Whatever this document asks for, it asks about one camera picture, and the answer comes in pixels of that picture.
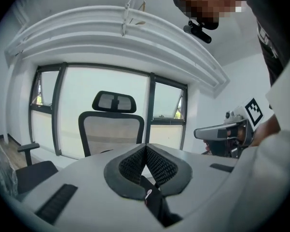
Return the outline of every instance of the chair armrest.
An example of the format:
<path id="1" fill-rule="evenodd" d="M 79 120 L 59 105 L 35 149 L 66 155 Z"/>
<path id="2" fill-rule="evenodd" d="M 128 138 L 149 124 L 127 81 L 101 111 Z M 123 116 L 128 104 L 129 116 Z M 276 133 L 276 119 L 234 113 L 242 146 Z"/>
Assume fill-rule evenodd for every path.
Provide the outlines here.
<path id="1" fill-rule="evenodd" d="M 40 145 L 38 143 L 32 143 L 28 145 L 22 145 L 18 148 L 18 152 L 28 152 L 32 149 L 40 148 Z"/>
<path id="2" fill-rule="evenodd" d="M 36 149 L 36 148 L 40 148 L 40 145 L 38 143 L 32 143 L 32 144 L 28 144 L 28 145 L 22 145 L 22 146 L 20 146 L 18 148 L 18 150 L 17 150 L 18 152 L 24 152 L 25 153 L 27 166 L 32 165 L 30 150 Z"/>

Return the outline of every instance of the black shirt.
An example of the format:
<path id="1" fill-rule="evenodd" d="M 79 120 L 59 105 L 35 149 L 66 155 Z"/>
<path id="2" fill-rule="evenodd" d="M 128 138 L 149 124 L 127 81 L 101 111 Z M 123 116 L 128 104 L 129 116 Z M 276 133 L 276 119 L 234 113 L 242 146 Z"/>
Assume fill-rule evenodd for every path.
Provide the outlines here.
<path id="1" fill-rule="evenodd" d="M 246 0 L 265 32 L 260 44 L 271 85 L 278 79 L 290 60 L 290 0 Z"/>

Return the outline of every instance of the black chair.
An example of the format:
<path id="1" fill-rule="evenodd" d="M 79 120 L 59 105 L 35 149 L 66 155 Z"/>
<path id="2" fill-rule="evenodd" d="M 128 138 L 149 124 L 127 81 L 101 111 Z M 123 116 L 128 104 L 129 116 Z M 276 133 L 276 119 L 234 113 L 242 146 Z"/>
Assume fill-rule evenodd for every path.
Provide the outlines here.
<path id="1" fill-rule="evenodd" d="M 18 148 L 18 152 L 24 152 L 27 167 L 16 170 L 18 180 L 18 194 L 23 194 L 34 189 L 39 183 L 48 179 L 58 172 L 58 169 L 51 161 L 42 161 L 32 165 L 30 150 L 40 148 L 38 143 L 23 145 Z"/>
<path id="2" fill-rule="evenodd" d="M 137 109 L 132 96 L 100 91 L 92 108 L 98 112 L 83 112 L 78 119 L 85 157 L 141 144 L 144 119 L 132 115 Z"/>

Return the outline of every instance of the window frame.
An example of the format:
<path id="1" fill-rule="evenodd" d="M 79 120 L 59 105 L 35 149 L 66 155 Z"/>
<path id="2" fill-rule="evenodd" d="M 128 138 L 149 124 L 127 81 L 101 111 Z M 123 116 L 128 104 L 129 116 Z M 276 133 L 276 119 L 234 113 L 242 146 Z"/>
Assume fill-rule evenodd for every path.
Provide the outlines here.
<path id="1" fill-rule="evenodd" d="M 63 62 L 63 63 L 59 63 L 59 64 L 38 66 L 36 73 L 35 73 L 35 76 L 34 76 L 34 79 L 33 79 L 30 98 L 29 98 L 29 115 L 28 115 L 29 125 L 28 126 L 29 126 L 30 140 L 32 143 L 33 143 L 32 111 L 38 111 L 41 113 L 51 114 L 52 115 L 52 133 L 53 133 L 55 154 L 57 156 L 62 155 L 61 149 L 59 147 L 59 137 L 58 137 L 59 97 L 60 97 L 60 91 L 62 88 L 62 82 L 63 82 L 63 78 L 65 75 L 65 71 L 69 66 L 75 66 L 75 65 L 90 66 L 93 68 L 103 68 L 103 69 L 116 70 L 116 71 L 135 73 L 135 74 L 148 76 L 150 79 L 150 85 L 149 85 L 149 98 L 148 98 L 147 121 L 146 121 L 147 123 L 146 123 L 146 130 L 144 132 L 145 133 L 145 143 L 149 143 L 151 125 L 182 125 L 180 150 L 183 149 L 183 143 L 184 143 L 185 132 L 186 132 L 187 104 L 188 104 L 188 86 L 187 86 L 187 84 L 182 84 L 180 82 L 155 75 L 154 73 L 138 71 L 138 70 L 134 70 L 134 69 L 126 68 L 126 67 L 119 67 L 119 66 L 106 65 L 106 64 L 95 64 L 95 63 L 77 63 L 77 62 L 71 62 L 71 63 Z M 50 71 L 59 71 L 59 74 L 57 76 L 57 80 L 55 83 L 52 105 L 46 106 L 46 105 L 31 104 L 32 103 L 32 95 L 34 93 L 34 90 L 36 89 L 36 80 L 37 80 L 38 75 L 42 72 L 50 72 Z M 155 95 L 155 84 L 156 83 L 161 83 L 164 85 L 179 88 L 183 91 L 182 96 L 179 99 L 179 102 L 181 100 L 180 113 L 183 115 L 183 119 L 153 118 L 153 106 L 154 106 L 154 95 Z"/>
<path id="2" fill-rule="evenodd" d="M 38 66 L 36 73 L 34 75 L 31 92 L 30 92 L 30 98 L 29 98 L 29 113 L 28 113 L 29 125 L 28 126 L 29 126 L 30 141 L 31 143 L 34 142 L 33 135 L 32 135 L 32 111 L 38 111 L 41 113 L 50 114 L 52 117 L 52 134 L 53 134 L 54 149 L 55 149 L 55 154 L 57 156 L 62 155 L 61 149 L 59 148 L 57 114 L 58 114 L 59 96 L 60 96 L 62 81 L 63 81 L 66 68 L 67 68 L 67 63 Z M 41 73 L 57 72 L 57 71 L 59 71 L 59 73 L 55 82 L 52 104 L 50 106 L 33 104 L 32 103 L 33 96 L 34 97 L 38 96 L 38 93 L 36 90 L 38 89 L 37 87 L 37 84 L 39 83 L 38 79 L 41 80 Z"/>
<path id="3" fill-rule="evenodd" d="M 181 114 L 183 115 L 182 119 L 177 118 L 154 118 L 153 117 L 153 108 L 154 108 L 154 96 L 155 96 L 155 85 L 156 83 L 161 83 L 171 87 L 181 89 L 182 96 L 179 99 L 181 100 Z M 147 111 L 147 125 L 146 125 L 146 135 L 145 143 L 149 143 L 150 139 L 150 130 L 151 125 L 182 125 L 182 135 L 180 142 L 180 150 L 183 149 L 186 124 L 187 124 L 187 106 L 188 106 L 188 86 L 186 84 L 179 83 L 177 81 L 155 75 L 154 73 L 150 74 L 150 87 L 149 87 L 149 100 L 148 100 L 148 111 Z"/>

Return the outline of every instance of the person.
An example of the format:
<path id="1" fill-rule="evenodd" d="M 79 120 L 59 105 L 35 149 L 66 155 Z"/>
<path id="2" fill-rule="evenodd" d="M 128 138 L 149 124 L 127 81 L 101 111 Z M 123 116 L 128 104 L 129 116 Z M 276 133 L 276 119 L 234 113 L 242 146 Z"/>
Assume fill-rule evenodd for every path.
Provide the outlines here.
<path id="1" fill-rule="evenodd" d="M 188 17 L 203 22 L 219 21 L 224 13 L 234 12 L 244 0 L 173 0 Z M 257 19 L 257 32 L 267 65 L 270 84 L 283 72 L 290 60 L 290 0 L 245 0 Z M 243 128 L 238 138 L 243 138 Z M 266 137 L 278 133 L 280 126 L 275 115 L 259 125 L 250 146 L 258 146 Z"/>

